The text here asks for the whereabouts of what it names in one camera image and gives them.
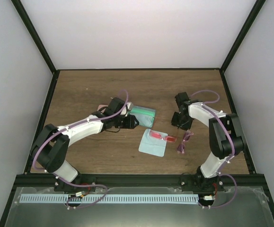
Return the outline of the green glasses case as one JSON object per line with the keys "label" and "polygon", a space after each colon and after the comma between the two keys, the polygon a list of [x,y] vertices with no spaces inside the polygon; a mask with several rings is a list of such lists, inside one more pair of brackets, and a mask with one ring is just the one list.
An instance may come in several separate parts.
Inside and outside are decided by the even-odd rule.
{"label": "green glasses case", "polygon": [[152,116],[155,119],[156,110],[151,108],[141,107],[141,106],[134,106],[133,109],[129,112],[129,114],[134,116],[136,114],[143,114],[143,115]]}

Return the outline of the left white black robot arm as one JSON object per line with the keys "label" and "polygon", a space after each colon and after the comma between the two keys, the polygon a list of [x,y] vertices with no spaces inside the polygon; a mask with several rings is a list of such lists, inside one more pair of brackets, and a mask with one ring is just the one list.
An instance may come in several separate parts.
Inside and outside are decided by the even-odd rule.
{"label": "left white black robot arm", "polygon": [[113,127],[135,129],[139,121],[130,114],[132,108],[131,102],[115,97],[109,105],[99,108],[85,119],[59,127],[46,125],[30,150],[33,168],[54,174],[65,180],[65,185],[71,191],[77,191],[82,185],[82,179],[78,170],[66,161],[68,148],[81,139]]}

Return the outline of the pink glasses case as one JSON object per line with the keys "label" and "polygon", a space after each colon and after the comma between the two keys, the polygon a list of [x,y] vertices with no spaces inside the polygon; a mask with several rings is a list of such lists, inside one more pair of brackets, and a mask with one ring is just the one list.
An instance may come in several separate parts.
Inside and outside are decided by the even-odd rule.
{"label": "pink glasses case", "polygon": [[99,105],[98,108],[97,108],[97,110],[102,112],[102,111],[104,111],[107,107],[108,107],[108,105]]}

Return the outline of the light blue cleaning cloth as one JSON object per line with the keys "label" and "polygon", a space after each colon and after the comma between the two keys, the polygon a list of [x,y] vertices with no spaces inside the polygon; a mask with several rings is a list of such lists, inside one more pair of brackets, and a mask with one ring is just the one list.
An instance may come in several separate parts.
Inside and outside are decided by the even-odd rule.
{"label": "light blue cleaning cloth", "polygon": [[157,139],[150,136],[151,129],[146,129],[139,145],[141,153],[164,157],[167,142],[163,139]]}
{"label": "light blue cleaning cloth", "polygon": [[154,117],[143,114],[136,114],[135,117],[139,121],[140,126],[147,128],[151,128],[153,126]]}

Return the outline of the red lens sunglasses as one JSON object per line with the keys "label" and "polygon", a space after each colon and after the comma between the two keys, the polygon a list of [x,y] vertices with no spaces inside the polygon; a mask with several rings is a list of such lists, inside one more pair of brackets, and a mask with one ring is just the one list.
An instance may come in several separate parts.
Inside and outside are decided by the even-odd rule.
{"label": "red lens sunglasses", "polygon": [[168,135],[162,135],[161,132],[157,132],[157,131],[153,131],[153,130],[150,130],[149,136],[151,138],[156,139],[156,140],[163,140],[165,142],[170,142],[170,143],[174,143],[177,140],[176,137],[168,136]]}

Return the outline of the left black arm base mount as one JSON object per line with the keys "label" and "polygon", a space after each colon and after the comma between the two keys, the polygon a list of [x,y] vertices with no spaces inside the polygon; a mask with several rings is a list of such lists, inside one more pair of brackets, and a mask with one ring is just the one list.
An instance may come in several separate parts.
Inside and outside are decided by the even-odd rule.
{"label": "left black arm base mount", "polygon": [[[55,192],[76,193],[80,191],[95,191],[95,187],[75,187],[63,182],[62,180],[57,180],[56,182],[58,185],[54,187]],[[96,183],[96,177],[86,174],[78,174],[78,176],[71,183],[77,185],[91,185]]]}

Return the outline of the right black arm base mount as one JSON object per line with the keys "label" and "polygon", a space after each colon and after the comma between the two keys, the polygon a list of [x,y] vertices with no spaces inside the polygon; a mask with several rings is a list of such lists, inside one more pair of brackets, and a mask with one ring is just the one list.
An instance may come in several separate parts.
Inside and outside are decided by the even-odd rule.
{"label": "right black arm base mount", "polygon": [[213,184],[218,185],[220,177],[203,178],[198,175],[180,175],[179,184],[183,191],[187,192],[212,192],[215,190]]}

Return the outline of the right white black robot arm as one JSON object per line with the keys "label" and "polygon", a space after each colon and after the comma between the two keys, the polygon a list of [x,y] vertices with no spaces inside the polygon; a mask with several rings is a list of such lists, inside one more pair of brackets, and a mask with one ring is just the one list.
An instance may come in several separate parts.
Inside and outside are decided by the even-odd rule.
{"label": "right white black robot arm", "polygon": [[218,112],[197,100],[176,99],[176,103],[178,112],[173,114],[171,124],[186,131],[177,147],[178,153],[183,154],[185,151],[185,144],[192,136],[190,129],[194,119],[209,130],[210,154],[194,175],[197,188],[205,191],[221,175],[223,167],[247,146],[239,117],[235,113]]}

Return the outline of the purple frame sunglasses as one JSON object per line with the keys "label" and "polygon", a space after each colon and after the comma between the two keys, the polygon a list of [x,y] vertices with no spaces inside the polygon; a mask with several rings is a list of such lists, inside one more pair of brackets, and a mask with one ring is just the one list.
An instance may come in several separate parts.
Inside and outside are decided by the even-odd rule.
{"label": "purple frame sunglasses", "polygon": [[193,132],[191,132],[190,130],[187,130],[182,138],[182,141],[180,142],[180,144],[177,147],[177,153],[178,154],[185,154],[185,147],[186,147],[186,143],[190,140],[190,138],[194,135]]}

